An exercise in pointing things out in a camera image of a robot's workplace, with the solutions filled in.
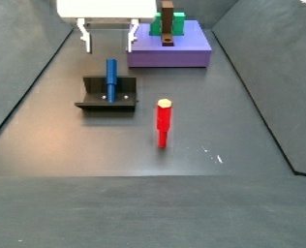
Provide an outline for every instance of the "gray floor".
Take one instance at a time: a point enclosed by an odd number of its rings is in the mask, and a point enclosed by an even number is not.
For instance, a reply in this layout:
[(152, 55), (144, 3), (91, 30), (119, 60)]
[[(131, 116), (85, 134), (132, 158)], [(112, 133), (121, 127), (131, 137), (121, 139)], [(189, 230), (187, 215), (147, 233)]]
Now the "gray floor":
[[(73, 34), (0, 133), (0, 248), (306, 247), (306, 177), (289, 173), (209, 32), (207, 71), (129, 72), (117, 31), (100, 32), (99, 60)], [(72, 105), (84, 94), (80, 76), (101, 74), (109, 56), (140, 80), (132, 117), (83, 115)], [(164, 94), (175, 102), (173, 131), (159, 154), (153, 102)], [(109, 150), (124, 156), (108, 161)], [(116, 170), (205, 175), (75, 177)]]
[[(93, 34), (93, 55), (75, 31), (0, 133), (0, 175), (289, 175), (284, 158), (209, 31), (208, 68), (127, 69), (124, 32)], [(133, 114), (83, 112), (81, 77), (137, 78)], [(168, 147), (156, 148), (153, 105), (173, 102)]]

